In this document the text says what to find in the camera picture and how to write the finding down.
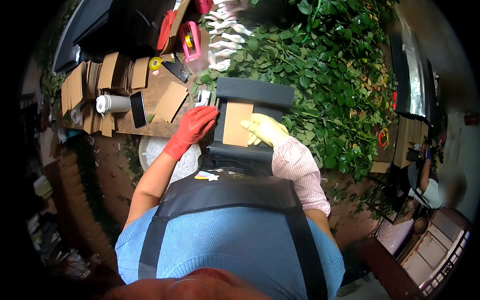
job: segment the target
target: red rubber glove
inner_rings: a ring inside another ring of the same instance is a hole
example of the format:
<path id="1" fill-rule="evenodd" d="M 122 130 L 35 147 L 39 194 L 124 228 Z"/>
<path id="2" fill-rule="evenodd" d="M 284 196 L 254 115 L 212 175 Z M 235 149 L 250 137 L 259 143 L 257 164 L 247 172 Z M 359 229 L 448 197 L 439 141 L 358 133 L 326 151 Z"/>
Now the red rubber glove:
<path id="1" fill-rule="evenodd" d="M 191 145 L 198 142 L 215 124 L 218 111 L 213 106 L 192 108 L 180 120 L 177 132 L 163 149 L 163 152 L 179 161 Z"/>

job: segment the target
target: pink tape dispenser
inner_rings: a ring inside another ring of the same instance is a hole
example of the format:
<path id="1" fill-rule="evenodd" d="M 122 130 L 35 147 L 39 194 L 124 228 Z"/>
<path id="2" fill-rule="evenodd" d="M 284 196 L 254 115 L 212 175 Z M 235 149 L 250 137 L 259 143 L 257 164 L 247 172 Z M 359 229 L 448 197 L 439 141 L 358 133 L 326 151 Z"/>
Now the pink tape dispenser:
<path id="1" fill-rule="evenodd" d="M 200 58 L 200 41 L 198 40 L 198 29 L 195 22 L 189 21 L 180 26 L 180 39 L 186 62 Z"/>

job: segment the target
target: pink striped sleeve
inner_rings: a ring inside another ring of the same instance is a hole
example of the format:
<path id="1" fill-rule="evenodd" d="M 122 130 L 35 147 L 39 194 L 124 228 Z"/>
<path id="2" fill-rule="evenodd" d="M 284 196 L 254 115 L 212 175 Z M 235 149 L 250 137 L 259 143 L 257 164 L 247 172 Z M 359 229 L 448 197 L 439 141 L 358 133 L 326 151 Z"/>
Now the pink striped sleeve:
<path id="1" fill-rule="evenodd" d="M 320 186 L 320 171 L 309 149 L 290 136 L 273 151 L 273 175 L 293 180 L 303 210 L 316 208 L 328 216 L 330 204 Z"/>

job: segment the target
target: yellow rubber glove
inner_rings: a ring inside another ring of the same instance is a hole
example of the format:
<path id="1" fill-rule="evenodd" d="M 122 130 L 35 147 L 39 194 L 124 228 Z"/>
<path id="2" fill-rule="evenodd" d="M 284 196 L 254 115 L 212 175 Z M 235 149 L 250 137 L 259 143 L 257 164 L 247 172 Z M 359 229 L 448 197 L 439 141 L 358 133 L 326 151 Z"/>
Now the yellow rubber glove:
<path id="1" fill-rule="evenodd" d="M 244 120 L 241 125 L 250 131 L 248 144 L 260 144 L 261 141 L 275 147 L 289 137 L 287 128 L 274 118 L 262 114 L 252 114 L 252 120 Z"/>

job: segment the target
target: smartphone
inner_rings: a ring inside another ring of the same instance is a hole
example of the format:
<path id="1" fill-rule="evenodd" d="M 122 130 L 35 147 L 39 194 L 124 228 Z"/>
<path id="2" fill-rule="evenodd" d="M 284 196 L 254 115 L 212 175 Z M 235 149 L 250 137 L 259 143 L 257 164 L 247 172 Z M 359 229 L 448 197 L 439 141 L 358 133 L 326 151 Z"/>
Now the smartphone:
<path id="1" fill-rule="evenodd" d="M 130 96 L 132 104 L 133 123 L 135 128 L 144 127 L 147 124 L 147 117 L 144 108 L 144 96 L 142 92 L 137 92 Z"/>

